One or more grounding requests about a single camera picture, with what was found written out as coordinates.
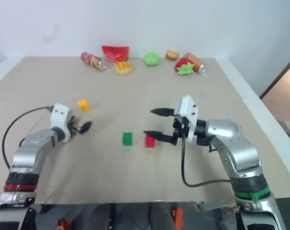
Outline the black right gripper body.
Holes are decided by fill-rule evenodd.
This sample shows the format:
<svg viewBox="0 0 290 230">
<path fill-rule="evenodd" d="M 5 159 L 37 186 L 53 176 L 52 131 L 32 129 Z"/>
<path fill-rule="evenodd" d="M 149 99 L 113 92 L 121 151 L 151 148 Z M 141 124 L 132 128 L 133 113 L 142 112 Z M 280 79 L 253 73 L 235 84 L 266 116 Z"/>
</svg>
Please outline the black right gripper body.
<svg viewBox="0 0 290 230">
<path fill-rule="evenodd" d="M 179 138 L 183 139 L 183 137 L 187 138 L 189 133 L 189 121 L 187 118 L 175 116 L 173 123 L 173 137 L 172 137 L 172 145 L 176 146 Z"/>
</svg>

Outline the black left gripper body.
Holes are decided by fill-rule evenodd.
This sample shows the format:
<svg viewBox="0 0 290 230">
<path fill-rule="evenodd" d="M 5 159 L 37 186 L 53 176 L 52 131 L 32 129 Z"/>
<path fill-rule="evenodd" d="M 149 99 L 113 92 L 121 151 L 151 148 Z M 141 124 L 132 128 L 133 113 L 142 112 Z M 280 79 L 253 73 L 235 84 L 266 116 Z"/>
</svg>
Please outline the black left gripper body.
<svg viewBox="0 0 290 230">
<path fill-rule="evenodd" d="M 75 126 L 75 116 L 73 115 L 68 121 L 68 130 L 70 132 L 70 138 L 73 138 L 79 133 L 79 129 Z"/>
</svg>

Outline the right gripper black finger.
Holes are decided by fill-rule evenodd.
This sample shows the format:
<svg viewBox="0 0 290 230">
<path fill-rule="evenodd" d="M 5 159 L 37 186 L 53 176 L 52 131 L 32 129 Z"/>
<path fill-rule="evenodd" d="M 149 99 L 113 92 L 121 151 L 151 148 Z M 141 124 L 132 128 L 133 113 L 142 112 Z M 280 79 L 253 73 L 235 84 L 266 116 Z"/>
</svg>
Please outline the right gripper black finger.
<svg viewBox="0 0 290 230">
<path fill-rule="evenodd" d="M 161 142 L 166 142 L 170 143 L 172 145 L 177 144 L 177 133 L 174 132 L 172 136 L 165 135 L 162 132 L 158 131 L 144 131 L 144 133 L 151 138 L 154 138 L 155 140 L 161 141 Z"/>
<path fill-rule="evenodd" d="M 155 108 L 151 110 L 151 113 L 159 115 L 159 116 L 174 116 L 174 109 L 171 108 Z"/>
</svg>

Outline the red toy cube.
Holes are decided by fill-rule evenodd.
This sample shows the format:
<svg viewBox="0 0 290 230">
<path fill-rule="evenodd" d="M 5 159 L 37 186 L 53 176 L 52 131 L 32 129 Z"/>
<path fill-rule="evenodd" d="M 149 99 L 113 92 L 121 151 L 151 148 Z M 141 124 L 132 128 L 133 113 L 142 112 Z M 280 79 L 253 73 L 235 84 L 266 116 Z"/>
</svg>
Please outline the red toy cube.
<svg viewBox="0 0 290 230">
<path fill-rule="evenodd" d="M 156 139 L 146 135 L 145 137 L 145 147 L 146 148 L 154 148 L 156 144 Z"/>
</svg>

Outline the orange toy cube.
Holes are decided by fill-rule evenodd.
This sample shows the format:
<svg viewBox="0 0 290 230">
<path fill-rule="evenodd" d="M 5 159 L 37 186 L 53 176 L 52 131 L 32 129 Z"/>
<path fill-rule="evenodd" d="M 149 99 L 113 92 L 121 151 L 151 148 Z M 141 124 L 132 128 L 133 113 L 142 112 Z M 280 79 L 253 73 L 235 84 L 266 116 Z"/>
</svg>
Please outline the orange toy cube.
<svg viewBox="0 0 290 230">
<path fill-rule="evenodd" d="M 86 99 L 79 100 L 78 106 L 83 113 L 86 113 L 91 110 L 91 107 L 89 106 L 88 101 Z"/>
</svg>

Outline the green toy cube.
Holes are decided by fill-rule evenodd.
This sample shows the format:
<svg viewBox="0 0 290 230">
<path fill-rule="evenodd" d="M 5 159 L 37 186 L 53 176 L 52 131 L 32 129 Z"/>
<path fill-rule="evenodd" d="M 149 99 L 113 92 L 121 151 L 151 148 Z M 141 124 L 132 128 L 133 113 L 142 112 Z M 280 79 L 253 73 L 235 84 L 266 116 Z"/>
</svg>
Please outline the green toy cube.
<svg viewBox="0 0 290 230">
<path fill-rule="evenodd" d="M 133 134 L 131 132 L 124 132 L 122 136 L 123 146 L 132 146 L 133 145 Z"/>
</svg>

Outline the red strawberry toy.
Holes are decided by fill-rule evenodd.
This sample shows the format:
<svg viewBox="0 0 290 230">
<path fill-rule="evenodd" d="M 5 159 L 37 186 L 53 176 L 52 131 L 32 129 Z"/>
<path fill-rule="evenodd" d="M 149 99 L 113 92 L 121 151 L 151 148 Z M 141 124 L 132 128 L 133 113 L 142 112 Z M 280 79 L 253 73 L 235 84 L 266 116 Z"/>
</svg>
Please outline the red strawberry toy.
<svg viewBox="0 0 290 230">
<path fill-rule="evenodd" d="M 175 65 L 178 75 L 190 75 L 194 72 L 194 63 L 186 57 L 181 58 Z"/>
</svg>

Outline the green vegetable toy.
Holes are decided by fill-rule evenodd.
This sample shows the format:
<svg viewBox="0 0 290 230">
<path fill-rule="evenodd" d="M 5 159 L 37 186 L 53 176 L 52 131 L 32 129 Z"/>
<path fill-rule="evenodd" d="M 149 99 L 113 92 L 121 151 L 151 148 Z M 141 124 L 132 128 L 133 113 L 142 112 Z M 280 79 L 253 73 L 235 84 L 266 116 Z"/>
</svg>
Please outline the green vegetable toy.
<svg viewBox="0 0 290 230">
<path fill-rule="evenodd" d="M 148 52 L 142 60 L 147 66 L 157 66 L 160 63 L 160 57 L 155 52 Z"/>
</svg>

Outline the yellow waffle toy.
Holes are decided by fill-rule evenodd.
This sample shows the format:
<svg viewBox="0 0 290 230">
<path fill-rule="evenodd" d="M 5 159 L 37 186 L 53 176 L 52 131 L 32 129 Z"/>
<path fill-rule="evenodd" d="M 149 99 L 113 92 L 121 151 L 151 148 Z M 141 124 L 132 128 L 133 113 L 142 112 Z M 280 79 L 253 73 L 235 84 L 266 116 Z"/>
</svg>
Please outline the yellow waffle toy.
<svg viewBox="0 0 290 230">
<path fill-rule="evenodd" d="M 115 71 L 121 75 L 130 74 L 133 71 L 133 65 L 128 61 L 121 61 L 115 64 Z"/>
</svg>

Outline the orange soda can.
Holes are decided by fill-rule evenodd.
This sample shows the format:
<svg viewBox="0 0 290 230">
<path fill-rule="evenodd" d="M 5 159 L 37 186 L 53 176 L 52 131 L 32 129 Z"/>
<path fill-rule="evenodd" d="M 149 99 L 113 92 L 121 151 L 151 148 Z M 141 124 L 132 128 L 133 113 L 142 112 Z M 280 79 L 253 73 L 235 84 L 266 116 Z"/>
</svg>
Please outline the orange soda can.
<svg viewBox="0 0 290 230">
<path fill-rule="evenodd" d="M 184 58 L 187 58 L 193 65 L 193 70 L 198 74 L 204 74 L 207 70 L 205 63 L 195 55 L 191 53 L 186 53 Z"/>
</svg>

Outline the red soda can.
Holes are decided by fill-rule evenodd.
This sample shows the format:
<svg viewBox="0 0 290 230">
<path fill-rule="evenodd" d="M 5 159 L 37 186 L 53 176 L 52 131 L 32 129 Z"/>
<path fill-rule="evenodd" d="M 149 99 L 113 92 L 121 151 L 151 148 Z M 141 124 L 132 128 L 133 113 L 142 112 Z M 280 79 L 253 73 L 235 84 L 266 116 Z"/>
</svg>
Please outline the red soda can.
<svg viewBox="0 0 290 230">
<path fill-rule="evenodd" d="M 100 71 L 107 69 L 107 61 L 105 59 L 92 55 L 90 53 L 83 52 L 81 54 L 81 60 L 86 65 L 96 68 Z"/>
</svg>

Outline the red watermelon slice toy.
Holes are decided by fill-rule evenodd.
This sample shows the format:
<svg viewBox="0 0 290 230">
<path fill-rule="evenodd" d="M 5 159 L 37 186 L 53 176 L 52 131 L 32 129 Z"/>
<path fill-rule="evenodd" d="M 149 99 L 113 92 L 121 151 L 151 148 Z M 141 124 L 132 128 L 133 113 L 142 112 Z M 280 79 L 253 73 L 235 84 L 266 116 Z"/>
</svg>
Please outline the red watermelon slice toy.
<svg viewBox="0 0 290 230">
<path fill-rule="evenodd" d="M 127 60 L 129 56 L 128 46 L 102 46 L 104 56 L 110 62 L 122 62 Z"/>
</svg>

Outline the orange clamp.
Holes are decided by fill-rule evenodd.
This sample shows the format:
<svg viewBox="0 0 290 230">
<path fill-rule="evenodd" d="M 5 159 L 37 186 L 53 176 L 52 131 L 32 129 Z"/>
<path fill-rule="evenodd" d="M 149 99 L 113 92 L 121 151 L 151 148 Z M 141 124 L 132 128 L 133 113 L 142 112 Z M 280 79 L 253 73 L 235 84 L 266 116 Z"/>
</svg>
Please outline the orange clamp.
<svg viewBox="0 0 290 230">
<path fill-rule="evenodd" d="M 71 223 L 68 219 L 61 218 L 57 221 L 57 230 L 71 230 Z"/>
<path fill-rule="evenodd" d="M 172 209 L 171 214 L 174 220 L 176 230 L 182 230 L 182 228 L 185 226 L 185 223 L 183 221 L 184 210 L 181 207 L 177 207 Z"/>
</svg>

